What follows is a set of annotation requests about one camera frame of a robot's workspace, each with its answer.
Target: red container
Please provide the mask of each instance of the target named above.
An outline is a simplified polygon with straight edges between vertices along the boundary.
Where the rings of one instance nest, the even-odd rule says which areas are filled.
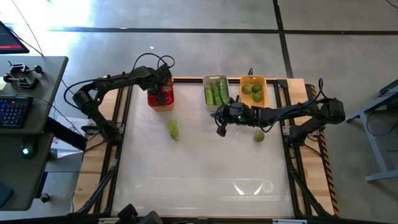
[[[147,94],[148,105],[156,111],[167,111],[174,108],[173,80],[170,79],[167,86],[164,86],[159,95]]]

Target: concrete floor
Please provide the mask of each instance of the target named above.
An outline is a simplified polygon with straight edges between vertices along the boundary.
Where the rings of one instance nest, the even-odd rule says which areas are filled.
[[[397,0],[390,1],[398,5]],[[278,34],[46,31],[54,26],[277,29],[272,0],[15,2],[44,54],[69,57],[64,76],[67,84],[128,71],[144,52],[175,57],[174,75],[240,76],[252,67],[254,73],[266,77],[286,77]],[[398,30],[398,10],[382,0],[279,0],[279,6],[285,29]],[[45,13],[38,14],[33,10],[37,8]],[[12,2],[1,1],[0,12],[0,20],[17,24],[15,31],[35,43]],[[365,105],[397,78],[396,35],[286,35],[286,39],[294,77],[314,85],[322,77],[326,95],[342,100],[346,114]],[[156,60],[147,57],[140,63],[153,66]],[[63,103],[64,89],[58,91],[57,107],[66,116],[83,117]],[[391,136],[398,139],[396,131]],[[326,140],[341,216],[398,223],[398,179],[373,184],[364,181],[364,175],[379,172],[379,168],[361,124],[329,125]],[[396,145],[388,142],[384,149]],[[385,155],[397,168],[398,152],[386,151]],[[54,196],[51,204],[34,202],[26,212],[0,212],[0,219],[68,213],[77,174],[57,172],[49,174],[49,179],[45,189]]]

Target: monitor screen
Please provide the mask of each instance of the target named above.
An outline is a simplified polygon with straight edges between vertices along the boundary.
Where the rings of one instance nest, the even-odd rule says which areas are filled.
[[[29,53],[29,49],[0,21],[0,54]]]

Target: white tabletop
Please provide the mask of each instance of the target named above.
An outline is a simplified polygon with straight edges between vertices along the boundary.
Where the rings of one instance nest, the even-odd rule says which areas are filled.
[[[239,85],[230,84],[231,96]],[[206,110],[201,83],[175,83],[172,111],[156,112],[134,87],[112,214],[127,204],[163,217],[293,217],[279,123],[263,142],[259,128],[227,126],[224,138]],[[268,85],[269,106],[276,108]],[[179,140],[167,120],[177,122]]]

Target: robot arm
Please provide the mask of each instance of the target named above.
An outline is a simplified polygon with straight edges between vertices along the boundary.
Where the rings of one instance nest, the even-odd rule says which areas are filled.
[[[114,122],[106,120],[98,109],[105,94],[110,90],[125,86],[139,85],[142,90],[147,90],[148,94],[157,95],[160,100],[164,99],[165,96],[160,93],[160,89],[167,85],[172,77],[169,68],[167,64],[163,64],[157,70],[141,66],[134,69],[132,73],[123,72],[120,75],[97,78],[82,86],[74,94],[73,100],[78,109],[96,123],[104,140],[114,144],[121,140],[119,129]],[[94,98],[90,95],[91,90],[97,91]]]
[[[323,104],[320,109],[317,106],[318,103]],[[220,106],[211,116],[215,118],[218,125],[217,134],[222,137],[226,134],[228,124],[260,127],[262,130],[270,126],[268,130],[263,130],[268,132],[280,120],[312,116],[305,123],[289,128],[290,143],[299,146],[304,145],[307,134],[322,129],[326,124],[339,124],[345,120],[343,103],[336,98],[313,100],[277,109],[249,108],[244,103],[237,103],[230,98],[228,105]]]

